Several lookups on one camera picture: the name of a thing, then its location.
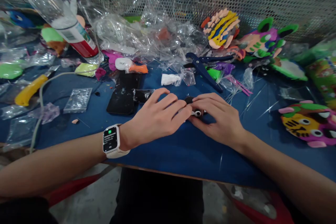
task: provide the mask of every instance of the hand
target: hand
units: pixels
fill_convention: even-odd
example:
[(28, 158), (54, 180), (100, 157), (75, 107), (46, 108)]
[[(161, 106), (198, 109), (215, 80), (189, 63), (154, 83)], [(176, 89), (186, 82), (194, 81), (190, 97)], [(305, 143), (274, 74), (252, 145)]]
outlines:
[[(162, 94), (167, 96), (158, 102)], [(119, 126), (120, 149), (126, 151), (172, 135), (191, 116), (191, 111), (191, 106), (168, 89), (155, 90), (133, 119)]]
[(198, 118), (191, 116), (189, 121), (215, 141), (237, 150), (248, 137), (239, 120), (238, 111), (230, 106), (216, 93), (201, 94), (189, 104), (193, 109), (206, 110), (216, 120), (216, 123), (205, 124)]

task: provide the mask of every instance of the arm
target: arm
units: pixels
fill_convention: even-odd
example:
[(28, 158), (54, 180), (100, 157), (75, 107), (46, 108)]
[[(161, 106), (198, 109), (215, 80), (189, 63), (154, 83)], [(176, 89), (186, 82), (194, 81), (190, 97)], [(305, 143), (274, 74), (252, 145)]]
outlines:
[(217, 94), (202, 94), (194, 98), (191, 106), (206, 110), (216, 120), (205, 124), (190, 117), (193, 125), (250, 159), (312, 221), (335, 223), (336, 183), (244, 130), (238, 111)]
[[(168, 95), (158, 102), (164, 93)], [(120, 149), (127, 151), (173, 134), (190, 115), (185, 101), (165, 88), (157, 89), (132, 120), (119, 126)], [(105, 159), (102, 133), (36, 151), (0, 171), (0, 198), (48, 193)]]

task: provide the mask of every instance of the smartwatch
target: smartwatch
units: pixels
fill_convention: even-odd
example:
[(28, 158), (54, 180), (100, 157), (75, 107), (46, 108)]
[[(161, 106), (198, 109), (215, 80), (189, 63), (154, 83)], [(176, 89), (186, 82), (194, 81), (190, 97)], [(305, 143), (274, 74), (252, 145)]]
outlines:
[(103, 133), (103, 151), (109, 159), (120, 158), (127, 155), (129, 151), (122, 151), (120, 147), (119, 125), (107, 127)]

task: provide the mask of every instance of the animal mask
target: animal mask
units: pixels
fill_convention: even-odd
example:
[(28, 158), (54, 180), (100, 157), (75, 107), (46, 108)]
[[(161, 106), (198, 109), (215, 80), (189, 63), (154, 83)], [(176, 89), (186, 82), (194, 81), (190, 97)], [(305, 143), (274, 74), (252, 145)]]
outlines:
[(209, 45), (212, 48), (218, 49), (221, 46), (228, 48), (239, 33), (239, 22), (237, 13), (223, 9), (212, 18), (207, 17), (201, 27), (203, 33), (208, 36)]
[(336, 113), (326, 106), (302, 101), (279, 109), (286, 130), (310, 147), (336, 145)]
[(265, 18), (256, 30), (245, 35), (239, 40), (239, 48), (245, 49), (250, 57), (246, 56), (244, 62), (250, 62), (256, 58), (275, 58), (285, 44), (285, 36), (296, 32), (297, 24), (290, 24), (280, 30), (272, 28), (273, 18)]

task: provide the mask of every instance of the yellow utility knife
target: yellow utility knife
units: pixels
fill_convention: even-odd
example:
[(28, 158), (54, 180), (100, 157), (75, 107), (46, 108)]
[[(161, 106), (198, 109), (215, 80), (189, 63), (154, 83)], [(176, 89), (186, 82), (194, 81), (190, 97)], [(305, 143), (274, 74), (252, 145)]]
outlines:
[(25, 87), (16, 97), (15, 104), (19, 106), (28, 106), (30, 98), (38, 91), (44, 82), (46, 82), (50, 75), (52, 75), (60, 66), (52, 66), (48, 72), (40, 75), (27, 87)]

